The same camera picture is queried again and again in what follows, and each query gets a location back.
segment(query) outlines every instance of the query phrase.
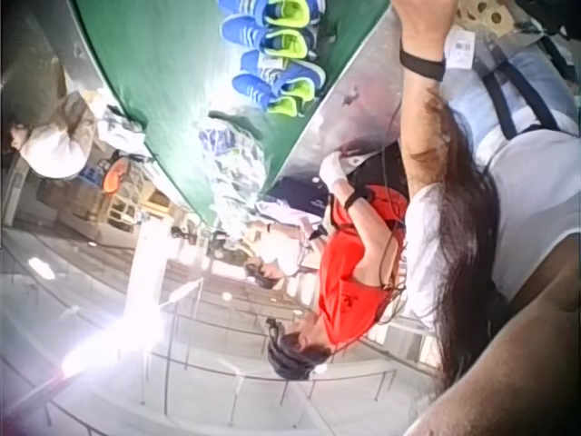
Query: white label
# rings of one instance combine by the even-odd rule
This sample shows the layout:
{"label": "white label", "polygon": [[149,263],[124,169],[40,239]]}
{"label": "white label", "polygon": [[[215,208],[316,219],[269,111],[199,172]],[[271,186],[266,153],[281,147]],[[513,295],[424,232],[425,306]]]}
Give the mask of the white label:
{"label": "white label", "polygon": [[284,59],[282,57],[268,56],[267,54],[261,53],[258,56],[258,67],[260,69],[284,69]]}
{"label": "white label", "polygon": [[452,29],[446,39],[444,53],[447,68],[470,70],[474,61],[476,34],[468,30]]}

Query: blue sneaker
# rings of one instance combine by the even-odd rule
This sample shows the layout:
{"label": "blue sneaker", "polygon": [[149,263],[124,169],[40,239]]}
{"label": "blue sneaker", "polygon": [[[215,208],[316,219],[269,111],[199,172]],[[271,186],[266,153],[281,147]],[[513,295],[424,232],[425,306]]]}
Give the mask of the blue sneaker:
{"label": "blue sneaker", "polygon": [[297,116],[300,114],[299,102],[294,97],[272,93],[271,86],[252,74],[240,74],[232,79],[232,86],[242,95],[249,97],[268,114]]}
{"label": "blue sneaker", "polygon": [[262,27],[275,25],[301,29],[316,25],[325,13],[325,0],[218,0],[227,14],[254,17]]}
{"label": "blue sneaker", "polygon": [[282,68],[260,68],[261,53],[252,50],[242,55],[241,70],[260,77],[271,86],[274,95],[292,95],[304,103],[314,100],[317,91],[325,84],[324,70],[309,62],[281,59]]}
{"label": "blue sneaker", "polygon": [[221,27],[222,38],[231,43],[255,48],[270,56],[304,59],[317,43],[311,28],[285,29],[260,27],[250,16],[227,18]]}

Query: red shirt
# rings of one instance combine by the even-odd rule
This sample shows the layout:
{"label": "red shirt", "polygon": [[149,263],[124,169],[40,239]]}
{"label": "red shirt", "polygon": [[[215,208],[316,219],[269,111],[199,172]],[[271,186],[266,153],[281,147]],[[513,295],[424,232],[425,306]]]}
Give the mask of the red shirt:
{"label": "red shirt", "polygon": [[[408,207],[408,201],[403,195],[384,186],[373,185],[368,188],[375,193],[371,205],[383,219],[403,221]],[[363,258],[365,247],[354,229],[344,228],[352,225],[352,221],[338,202],[335,202],[331,213],[333,221],[339,227],[343,226],[343,229],[330,238],[320,260],[319,313],[325,322],[330,342],[339,345],[357,340],[373,326],[377,321],[378,310],[385,307],[390,292],[353,281],[353,270]],[[393,234],[399,244],[394,268],[396,272],[404,232],[395,230]]]}

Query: black bag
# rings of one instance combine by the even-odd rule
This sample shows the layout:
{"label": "black bag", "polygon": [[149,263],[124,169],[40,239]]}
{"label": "black bag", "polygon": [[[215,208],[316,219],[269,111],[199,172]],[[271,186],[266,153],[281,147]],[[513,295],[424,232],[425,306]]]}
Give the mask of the black bag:
{"label": "black bag", "polygon": [[517,0],[517,5],[535,18],[549,35],[566,30],[566,37],[581,40],[581,1],[579,0]]}

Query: suspender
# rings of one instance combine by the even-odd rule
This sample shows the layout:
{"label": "suspender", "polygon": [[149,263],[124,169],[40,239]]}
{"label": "suspender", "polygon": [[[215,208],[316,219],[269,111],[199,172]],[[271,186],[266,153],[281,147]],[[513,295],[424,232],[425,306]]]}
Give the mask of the suspender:
{"label": "suspender", "polygon": [[[529,132],[531,130],[544,129],[544,130],[553,130],[559,132],[560,129],[558,124],[556,123],[555,117],[551,114],[550,109],[548,108],[547,104],[543,101],[543,98],[538,93],[538,91],[528,82],[525,76],[522,75],[520,71],[518,71],[514,65],[509,63],[508,61],[503,62],[497,68],[498,71],[501,71],[507,79],[515,86],[515,88],[520,92],[523,96],[527,105],[530,106],[531,110],[537,117],[537,120],[540,123],[540,127],[531,126],[527,128],[524,132]],[[482,81],[484,86],[487,88],[488,94],[490,95],[490,99],[492,100],[492,104],[494,105],[495,112],[497,113],[498,121],[500,123],[500,129],[502,130],[503,135],[508,139],[511,140],[515,138],[517,135],[522,134],[524,132],[517,132],[517,128],[515,127],[515,123],[512,119],[512,114],[510,113],[510,109],[508,108],[507,98],[502,93],[502,89],[500,88],[500,84],[498,84],[498,80],[495,76],[495,71],[486,74]]]}

